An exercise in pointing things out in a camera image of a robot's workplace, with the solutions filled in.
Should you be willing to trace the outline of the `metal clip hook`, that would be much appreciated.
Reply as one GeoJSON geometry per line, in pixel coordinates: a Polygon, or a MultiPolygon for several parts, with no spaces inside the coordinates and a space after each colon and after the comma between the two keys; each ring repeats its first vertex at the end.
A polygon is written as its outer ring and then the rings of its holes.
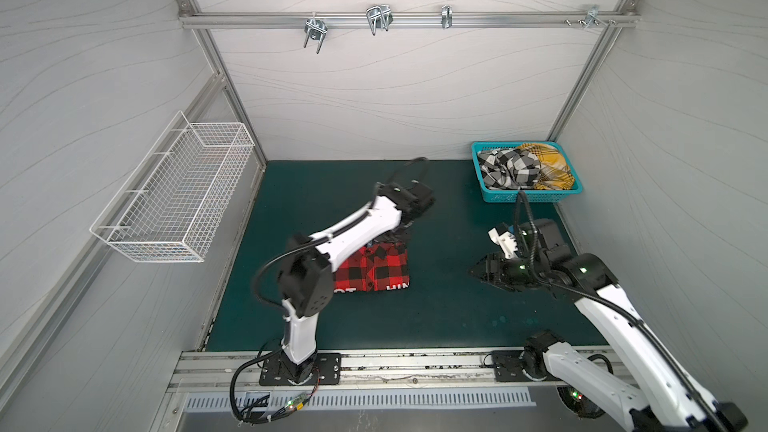
{"type": "Polygon", "coordinates": [[[444,5],[441,9],[441,27],[446,30],[452,27],[453,9],[450,5],[444,5]]]}

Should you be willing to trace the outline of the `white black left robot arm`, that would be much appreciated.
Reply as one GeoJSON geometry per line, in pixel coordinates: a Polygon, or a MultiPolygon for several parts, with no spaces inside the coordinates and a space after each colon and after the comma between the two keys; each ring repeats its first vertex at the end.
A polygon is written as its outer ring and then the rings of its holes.
{"type": "Polygon", "coordinates": [[[300,382],[317,356],[320,312],[334,293],[334,273],[342,263],[374,239],[401,232],[435,202],[428,186],[379,184],[373,198],[337,224],[308,237],[295,238],[297,253],[282,260],[277,278],[285,329],[281,364],[300,382]]]}

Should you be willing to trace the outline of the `metal u-bolt hook middle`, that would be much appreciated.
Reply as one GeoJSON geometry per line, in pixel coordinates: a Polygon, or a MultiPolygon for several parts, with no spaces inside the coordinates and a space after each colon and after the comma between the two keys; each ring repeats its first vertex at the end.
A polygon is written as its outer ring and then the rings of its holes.
{"type": "Polygon", "coordinates": [[[388,31],[393,22],[391,7],[386,4],[374,5],[368,8],[365,12],[365,17],[373,36],[379,30],[388,31]]]}

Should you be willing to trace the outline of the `metal u-bolt hook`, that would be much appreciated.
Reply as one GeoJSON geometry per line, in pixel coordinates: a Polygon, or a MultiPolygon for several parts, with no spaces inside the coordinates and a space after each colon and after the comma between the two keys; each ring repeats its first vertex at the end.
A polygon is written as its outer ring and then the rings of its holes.
{"type": "Polygon", "coordinates": [[[365,17],[373,36],[379,30],[388,31],[393,22],[391,7],[386,4],[374,5],[368,8],[365,12],[365,17]]]}
{"type": "Polygon", "coordinates": [[[309,18],[305,21],[304,32],[305,38],[303,47],[306,48],[310,42],[315,42],[315,53],[319,54],[328,33],[328,28],[325,22],[315,17],[309,18]]]}

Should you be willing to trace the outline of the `teal plastic basket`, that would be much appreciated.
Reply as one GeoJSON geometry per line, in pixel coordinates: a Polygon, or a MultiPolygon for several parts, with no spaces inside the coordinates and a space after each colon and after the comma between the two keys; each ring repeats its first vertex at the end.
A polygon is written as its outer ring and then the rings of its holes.
{"type": "Polygon", "coordinates": [[[581,193],[583,190],[580,179],[578,178],[578,174],[576,173],[575,169],[571,166],[571,163],[567,157],[567,154],[564,152],[564,150],[560,145],[554,142],[480,141],[480,142],[474,142],[471,145],[471,153],[472,153],[472,162],[475,169],[475,173],[476,173],[478,182],[480,184],[481,194],[482,194],[483,200],[487,203],[512,203],[515,201],[516,196],[520,191],[525,193],[525,195],[527,196],[530,202],[557,203],[569,196],[577,195],[581,193]],[[524,143],[548,143],[556,146],[565,155],[566,161],[568,165],[571,167],[573,174],[575,175],[576,182],[574,187],[571,190],[565,190],[565,191],[542,191],[542,190],[534,190],[533,188],[519,189],[519,190],[503,190],[503,191],[494,191],[494,190],[487,189],[481,180],[480,168],[479,168],[478,160],[476,157],[477,153],[483,150],[491,150],[491,149],[497,149],[497,148],[517,148],[518,146],[524,143]]]}

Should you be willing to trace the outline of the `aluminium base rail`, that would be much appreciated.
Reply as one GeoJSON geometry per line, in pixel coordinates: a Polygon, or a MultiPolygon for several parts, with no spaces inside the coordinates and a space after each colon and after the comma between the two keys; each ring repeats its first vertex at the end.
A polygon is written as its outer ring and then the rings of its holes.
{"type": "MultiPolygon", "coordinates": [[[[498,388],[491,368],[496,346],[472,348],[341,350],[339,383],[327,390],[498,388]]],[[[168,393],[225,393],[235,370],[253,358],[247,352],[184,352],[168,393]]]]}

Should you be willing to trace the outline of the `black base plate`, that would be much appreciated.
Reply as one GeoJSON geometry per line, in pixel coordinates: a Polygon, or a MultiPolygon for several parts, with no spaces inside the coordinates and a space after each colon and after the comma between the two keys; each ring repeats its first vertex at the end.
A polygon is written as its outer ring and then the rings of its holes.
{"type": "Polygon", "coordinates": [[[285,352],[266,360],[259,377],[260,386],[338,385],[341,373],[339,353],[317,353],[294,363],[285,352]]]}
{"type": "Polygon", "coordinates": [[[546,379],[537,369],[535,355],[526,350],[494,350],[481,365],[489,368],[500,383],[540,382],[546,379]]]}

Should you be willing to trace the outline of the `metal bracket hook right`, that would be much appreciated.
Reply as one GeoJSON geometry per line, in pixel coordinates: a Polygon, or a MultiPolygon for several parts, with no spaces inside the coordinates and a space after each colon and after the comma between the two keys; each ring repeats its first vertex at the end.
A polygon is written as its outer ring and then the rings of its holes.
{"type": "Polygon", "coordinates": [[[587,30],[590,28],[611,28],[617,25],[617,22],[613,19],[605,19],[600,15],[600,10],[597,5],[592,6],[589,8],[585,15],[576,20],[571,21],[569,19],[564,20],[564,24],[571,28],[580,28],[582,30],[587,30]]]}

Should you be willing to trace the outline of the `yellow plaid shirt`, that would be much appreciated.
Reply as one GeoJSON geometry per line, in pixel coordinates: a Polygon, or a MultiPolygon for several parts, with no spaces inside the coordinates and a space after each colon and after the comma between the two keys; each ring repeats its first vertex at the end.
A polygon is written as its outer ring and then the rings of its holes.
{"type": "Polygon", "coordinates": [[[533,186],[534,190],[565,191],[574,187],[575,175],[565,155],[556,146],[548,143],[524,143],[517,149],[530,153],[539,160],[539,176],[533,186]]]}

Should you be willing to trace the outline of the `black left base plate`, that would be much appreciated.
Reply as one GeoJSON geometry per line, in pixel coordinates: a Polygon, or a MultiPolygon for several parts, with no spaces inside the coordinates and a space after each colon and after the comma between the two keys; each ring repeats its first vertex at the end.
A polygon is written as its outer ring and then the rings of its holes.
{"type": "Polygon", "coordinates": [[[341,373],[339,353],[317,353],[294,363],[285,352],[266,360],[259,377],[260,386],[338,385],[341,373]]]}

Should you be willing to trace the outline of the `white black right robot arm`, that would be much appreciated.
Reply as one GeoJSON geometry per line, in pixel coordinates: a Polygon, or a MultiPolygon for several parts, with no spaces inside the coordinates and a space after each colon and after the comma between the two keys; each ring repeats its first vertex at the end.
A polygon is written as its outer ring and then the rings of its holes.
{"type": "Polygon", "coordinates": [[[549,219],[489,230],[498,246],[473,266],[482,282],[508,292],[546,289],[572,298],[633,378],[621,379],[602,353],[590,357],[546,330],[522,351],[494,351],[498,382],[562,382],[559,396],[575,414],[607,415],[626,431],[742,431],[748,420],[732,402],[721,402],[673,357],[641,318],[615,275],[596,255],[575,256],[549,219]]]}

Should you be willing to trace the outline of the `red black plaid shirt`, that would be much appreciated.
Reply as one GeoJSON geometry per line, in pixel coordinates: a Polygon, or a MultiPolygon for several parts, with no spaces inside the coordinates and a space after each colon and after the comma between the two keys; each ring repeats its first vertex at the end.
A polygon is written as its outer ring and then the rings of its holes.
{"type": "Polygon", "coordinates": [[[383,292],[410,287],[408,248],[402,242],[376,242],[360,248],[334,273],[334,292],[383,292]]]}

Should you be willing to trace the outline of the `metal u-bolt hook left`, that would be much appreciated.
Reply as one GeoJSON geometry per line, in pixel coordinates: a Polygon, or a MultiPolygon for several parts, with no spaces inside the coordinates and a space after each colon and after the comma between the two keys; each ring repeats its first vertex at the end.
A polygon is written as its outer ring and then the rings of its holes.
{"type": "Polygon", "coordinates": [[[309,18],[305,21],[304,32],[305,38],[303,47],[306,48],[310,42],[315,42],[315,53],[319,54],[328,33],[328,28],[325,22],[315,17],[309,18]]]}

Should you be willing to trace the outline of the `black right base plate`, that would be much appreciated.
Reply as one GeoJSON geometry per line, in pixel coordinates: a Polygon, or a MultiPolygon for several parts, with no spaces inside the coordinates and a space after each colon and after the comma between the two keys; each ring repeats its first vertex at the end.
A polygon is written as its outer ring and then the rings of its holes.
{"type": "Polygon", "coordinates": [[[537,369],[535,355],[526,350],[494,350],[481,365],[489,368],[500,383],[540,382],[546,379],[537,369]]]}

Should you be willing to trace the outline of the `black white checkered shirt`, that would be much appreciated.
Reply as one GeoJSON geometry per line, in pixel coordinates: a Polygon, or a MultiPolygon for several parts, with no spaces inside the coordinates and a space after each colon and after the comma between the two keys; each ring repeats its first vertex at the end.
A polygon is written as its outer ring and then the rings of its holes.
{"type": "Polygon", "coordinates": [[[476,157],[482,183],[489,190],[532,189],[542,177],[540,159],[519,148],[483,150],[476,157]]]}

